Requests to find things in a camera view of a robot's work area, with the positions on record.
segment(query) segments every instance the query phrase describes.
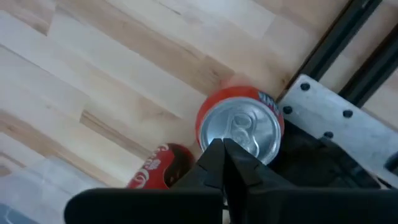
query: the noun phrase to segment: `soda can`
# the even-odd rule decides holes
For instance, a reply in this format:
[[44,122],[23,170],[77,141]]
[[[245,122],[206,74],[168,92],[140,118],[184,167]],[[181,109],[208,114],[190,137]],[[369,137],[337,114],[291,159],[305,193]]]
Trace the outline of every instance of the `soda can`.
[[251,86],[232,86],[206,99],[195,129],[203,151],[214,138],[231,138],[267,165],[279,151],[284,119],[271,96]]
[[192,168],[194,162],[192,153],[186,147],[163,144],[148,157],[127,188],[169,189]]

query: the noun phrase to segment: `wooden floor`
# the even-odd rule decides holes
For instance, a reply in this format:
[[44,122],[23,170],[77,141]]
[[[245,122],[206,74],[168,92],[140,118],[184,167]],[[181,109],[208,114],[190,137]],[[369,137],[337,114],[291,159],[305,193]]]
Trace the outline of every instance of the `wooden floor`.
[[[121,187],[164,142],[198,157],[206,96],[245,77],[278,97],[346,3],[0,0],[0,172],[58,156]],[[345,84],[398,22],[397,7],[379,6],[324,85]],[[397,78],[365,106],[395,126],[398,106],[380,108],[397,101]]]

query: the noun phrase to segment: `light wood plank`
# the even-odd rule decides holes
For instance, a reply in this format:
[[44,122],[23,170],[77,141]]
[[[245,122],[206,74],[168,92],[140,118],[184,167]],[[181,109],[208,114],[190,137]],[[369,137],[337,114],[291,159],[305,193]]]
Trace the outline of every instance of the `light wood plank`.
[[0,177],[22,170],[24,166],[0,152]]
[[261,39],[275,15],[254,1],[247,0],[159,0],[172,4],[189,2],[194,6],[236,24],[256,39]]
[[320,36],[316,33],[309,32],[286,17],[278,15],[264,34],[263,41],[278,55],[272,62],[274,65],[279,64],[275,70],[282,70],[289,75],[297,72],[319,39]]
[[122,148],[126,149],[127,151],[133,153],[134,155],[140,157],[143,160],[146,160],[149,156],[152,155],[150,150],[143,148],[136,142],[132,141],[131,139],[125,137],[119,131],[109,127],[104,122],[99,120],[97,117],[90,114],[88,111],[84,111],[80,123],[84,124],[91,130],[97,132],[98,134],[106,137],[107,139],[115,142]]
[[194,121],[174,116],[13,17],[0,16],[0,28],[7,31],[0,44],[87,94],[85,110],[111,129],[149,150],[194,141]]
[[17,119],[4,110],[0,111],[0,127],[3,128],[8,136],[23,143],[44,157],[60,157],[108,186],[117,187],[125,184],[123,181],[110,176],[100,168],[71,153],[56,141],[33,128],[30,124]]
[[[171,41],[158,33],[159,26],[157,26],[157,28],[153,28],[152,26],[149,27],[149,25],[156,23],[164,24],[164,22],[158,19],[156,23],[150,24],[138,21],[134,17],[135,12],[131,10],[134,9],[134,7],[139,7],[141,4],[137,4],[136,6],[134,4],[125,5],[124,7],[118,6],[118,8],[115,9],[112,5],[104,1],[61,0],[60,2],[63,8],[79,18],[79,20],[93,25],[101,32],[150,60],[169,74],[175,75],[181,80],[184,79],[184,76],[189,76],[189,78],[191,78],[197,74],[198,65],[201,64],[201,57],[198,59],[197,50],[192,51],[192,47],[185,47],[187,44],[192,43],[185,40],[181,41],[187,44]],[[175,12],[170,9],[167,10],[170,12],[169,15],[175,14]],[[195,14],[194,16],[194,19],[186,18],[186,20],[191,21],[190,25],[192,27],[195,26],[195,20],[197,19]],[[163,17],[162,20],[167,22],[170,18]],[[235,72],[247,75],[253,80],[253,84],[256,87],[268,92],[272,96],[277,96],[281,93],[286,85],[286,80],[290,80],[291,76],[280,77],[279,75],[274,75],[270,71],[267,59],[272,58],[273,55],[269,53],[269,50],[264,49],[264,47],[259,44],[260,40],[256,41],[250,38],[245,32],[235,32],[236,29],[232,29],[235,30],[233,32],[225,32],[225,30],[219,29],[219,26],[223,26],[225,20],[214,20],[213,17],[206,17],[204,15],[202,15],[200,19],[200,22],[196,24],[204,22],[205,27],[209,25],[209,27],[202,32],[202,34],[207,34],[203,39],[203,41],[205,41],[205,46],[211,51],[218,52],[217,57],[215,54],[209,52],[205,52],[206,54],[218,60],[223,65],[228,66]],[[180,30],[181,32],[179,32],[178,35],[181,36],[184,36],[182,34],[183,32],[192,31],[192,29],[179,29],[173,22],[168,24],[170,27],[164,26],[165,28],[162,30]],[[206,70],[215,71],[215,73],[219,74],[216,72],[215,68],[208,68]]]
[[143,163],[142,159],[11,83],[0,83],[0,105],[5,113],[29,123],[61,145],[63,148],[57,148],[58,153],[76,155],[122,183],[128,183]]
[[292,22],[322,36],[348,0],[284,0],[281,14]]
[[13,82],[45,99],[77,121],[88,96],[20,56],[0,47],[0,82]]
[[268,9],[274,14],[279,14],[284,6],[284,1],[281,0],[253,0],[260,6]]
[[37,31],[46,34],[55,10],[55,0],[1,0],[5,10]]
[[44,156],[4,133],[0,133],[0,152],[23,166],[32,166],[44,160]]
[[193,121],[205,96],[93,27],[60,11],[49,37],[173,114]]

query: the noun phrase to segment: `silver metal plate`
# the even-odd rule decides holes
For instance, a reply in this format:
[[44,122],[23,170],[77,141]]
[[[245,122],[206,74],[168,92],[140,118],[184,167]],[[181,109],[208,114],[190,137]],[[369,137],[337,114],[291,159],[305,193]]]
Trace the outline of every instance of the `silver metal plate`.
[[[306,91],[301,87],[304,83],[310,85]],[[290,114],[284,115],[287,121],[315,138],[321,138],[327,131],[332,132],[331,140],[359,165],[398,187],[398,176],[384,167],[398,151],[395,131],[306,75],[296,80],[279,105],[280,108],[292,108]],[[351,110],[352,117],[345,118],[344,110]]]
[[235,97],[223,100],[209,110],[200,128],[204,150],[214,138],[231,138],[263,164],[270,163],[280,146],[280,126],[264,103]]

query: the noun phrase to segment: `black metal frame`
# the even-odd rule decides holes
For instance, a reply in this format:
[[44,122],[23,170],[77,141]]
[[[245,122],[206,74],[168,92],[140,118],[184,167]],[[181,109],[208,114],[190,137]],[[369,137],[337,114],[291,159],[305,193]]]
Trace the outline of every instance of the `black metal frame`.
[[348,81],[339,95],[362,107],[398,67],[398,24]]
[[295,76],[306,74],[319,81],[380,3],[381,0],[351,0]]

